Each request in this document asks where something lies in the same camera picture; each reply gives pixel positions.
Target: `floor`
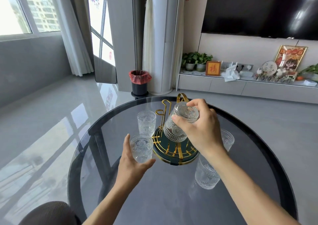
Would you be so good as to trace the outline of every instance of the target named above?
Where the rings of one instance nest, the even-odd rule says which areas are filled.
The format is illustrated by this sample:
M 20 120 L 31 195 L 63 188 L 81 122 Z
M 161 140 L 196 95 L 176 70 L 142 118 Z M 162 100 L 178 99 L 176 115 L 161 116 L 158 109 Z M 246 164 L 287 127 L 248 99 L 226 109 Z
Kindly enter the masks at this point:
M 253 129 L 284 167 L 299 221 L 316 224 L 318 105 L 183 92 L 205 98 Z M 131 100 L 117 85 L 70 76 L 1 108 L 0 224 L 16 225 L 47 201 L 67 202 L 68 169 L 77 143 L 99 117 Z

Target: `round table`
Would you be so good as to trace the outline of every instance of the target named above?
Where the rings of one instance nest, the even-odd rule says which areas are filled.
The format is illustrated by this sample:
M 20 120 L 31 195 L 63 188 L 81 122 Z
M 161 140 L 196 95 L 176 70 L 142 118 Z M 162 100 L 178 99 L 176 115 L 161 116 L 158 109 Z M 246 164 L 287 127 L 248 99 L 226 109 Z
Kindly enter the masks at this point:
M 176 104 L 177 97 L 156 96 L 114 108 L 96 121 L 78 144 L 68 177 L 70 206 L 83 222 L 113 186 L 126 134 L 139 134 L 137 114 L 163 109 L 162 100 Z M 214 106 L 221 128 L 235 143 L 231 158 L 293 218 L 297 209 L 292 187 L 281 164 L 249 127 Z M 161 118 L 157 117 L 159 126 Z M 198 159 L 183 166 L 157 161 L 125 201 L 114 224 L 246 224 L 223 182 L 206 190 L 194 179 Z

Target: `dark trousers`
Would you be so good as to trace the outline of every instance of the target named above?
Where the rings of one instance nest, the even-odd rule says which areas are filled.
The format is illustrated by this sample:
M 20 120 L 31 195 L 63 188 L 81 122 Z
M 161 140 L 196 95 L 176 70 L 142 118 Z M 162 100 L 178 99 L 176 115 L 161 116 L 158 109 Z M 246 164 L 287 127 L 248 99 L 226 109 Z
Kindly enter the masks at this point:
M 80 225 L 81 222 L 69 205 L 51 201 L 32 210 L 19 225 Z

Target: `black tv screen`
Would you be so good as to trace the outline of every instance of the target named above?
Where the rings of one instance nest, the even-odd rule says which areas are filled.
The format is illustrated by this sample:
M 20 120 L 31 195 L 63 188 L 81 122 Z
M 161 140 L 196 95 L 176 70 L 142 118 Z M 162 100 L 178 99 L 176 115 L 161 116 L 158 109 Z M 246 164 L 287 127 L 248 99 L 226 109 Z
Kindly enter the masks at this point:
M 318 0 L 207 0 L 202 32 L 318 40 Z

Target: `window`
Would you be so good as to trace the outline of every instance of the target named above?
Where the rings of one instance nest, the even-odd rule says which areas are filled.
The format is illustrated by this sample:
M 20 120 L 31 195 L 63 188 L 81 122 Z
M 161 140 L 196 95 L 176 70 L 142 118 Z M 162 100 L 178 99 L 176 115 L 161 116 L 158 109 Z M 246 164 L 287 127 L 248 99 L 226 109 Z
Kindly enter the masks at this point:
M 18 0 L 0 0 L 0 36 L 31 33 Z
M 115 66 L 107 0 L 88 0 L 93 53 Z
M 60 30 L 52 0 L 0 0 L 0 6 L 0 37 Z M 46 20 L 52 25 L 44 28 Z

